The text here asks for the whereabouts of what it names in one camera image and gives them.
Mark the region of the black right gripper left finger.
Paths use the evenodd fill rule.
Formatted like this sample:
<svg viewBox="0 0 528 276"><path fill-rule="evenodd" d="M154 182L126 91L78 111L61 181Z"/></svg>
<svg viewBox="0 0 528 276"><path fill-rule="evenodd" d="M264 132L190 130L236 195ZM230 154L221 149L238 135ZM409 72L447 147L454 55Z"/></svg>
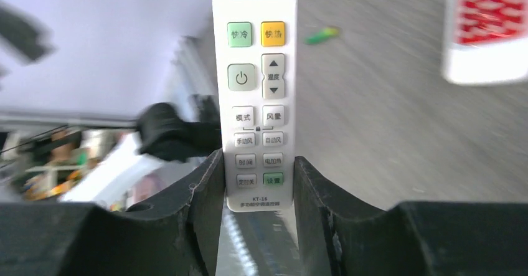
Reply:
<svg viewBox="0 0 528 276"><path fill-rule="evenodd" d="M2 275L214 275L224 159L125 212L94 203L1 204Z"/></svg>

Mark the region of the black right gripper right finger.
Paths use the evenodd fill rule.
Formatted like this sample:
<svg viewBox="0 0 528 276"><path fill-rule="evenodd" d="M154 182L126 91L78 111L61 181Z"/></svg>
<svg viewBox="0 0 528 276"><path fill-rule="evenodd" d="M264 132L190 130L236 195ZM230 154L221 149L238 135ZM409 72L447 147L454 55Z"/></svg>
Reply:
<svg viewBox="0 0 528 276"><path fill-rule="evenodd" d="M303 275L526 275L527 204L405 201L381 210L295 159Z"/></svg>

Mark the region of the green battery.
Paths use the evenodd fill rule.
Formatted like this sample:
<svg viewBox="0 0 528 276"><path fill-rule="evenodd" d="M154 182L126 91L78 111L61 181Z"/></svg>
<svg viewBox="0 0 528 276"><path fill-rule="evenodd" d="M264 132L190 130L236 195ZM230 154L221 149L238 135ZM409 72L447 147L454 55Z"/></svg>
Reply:
<svg viewBox="0 0 528 276"><path fill-rule="evenodd" d="M325 27L314 34L307 36L304 43L307 45L318 45L340 34L338 27Z"/></svg>

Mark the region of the slim white remote control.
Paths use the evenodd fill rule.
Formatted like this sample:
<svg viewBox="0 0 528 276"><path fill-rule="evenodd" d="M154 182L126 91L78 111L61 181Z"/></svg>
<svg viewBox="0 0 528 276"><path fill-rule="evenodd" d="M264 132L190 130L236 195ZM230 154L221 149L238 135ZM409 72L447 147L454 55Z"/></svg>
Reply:
<svg viewBox="0 0 528 276"><path fill-rule="evenodd" d="M293 203L298 0L212 0L227 205Z"/></svg>

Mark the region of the white remote with red keypad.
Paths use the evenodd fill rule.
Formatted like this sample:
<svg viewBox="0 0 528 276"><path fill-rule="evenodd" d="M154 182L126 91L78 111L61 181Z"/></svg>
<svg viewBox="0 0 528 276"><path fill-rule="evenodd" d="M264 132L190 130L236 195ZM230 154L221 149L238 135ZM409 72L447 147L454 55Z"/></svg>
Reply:
<svg viewBox="0 0 528 276"><path fill-rule="evenodd" d="M527 0L446 0L442 76L463 86L527 81Z"/></svg>

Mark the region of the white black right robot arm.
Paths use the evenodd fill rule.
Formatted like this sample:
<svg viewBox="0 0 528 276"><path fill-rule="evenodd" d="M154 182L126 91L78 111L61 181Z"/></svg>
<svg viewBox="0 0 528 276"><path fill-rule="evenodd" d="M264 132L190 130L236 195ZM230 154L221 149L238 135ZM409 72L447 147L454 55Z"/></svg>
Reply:
<svg viewBox="0 0 528 276"><path fill-rule="evenodd" d="M1 204L2 275L212 275L224 203L220 125L168 103L136 122L136 153L205 161L125 212L93 203ZM526 275L527 204L371 206L295 159L303 275Z"/></svg>

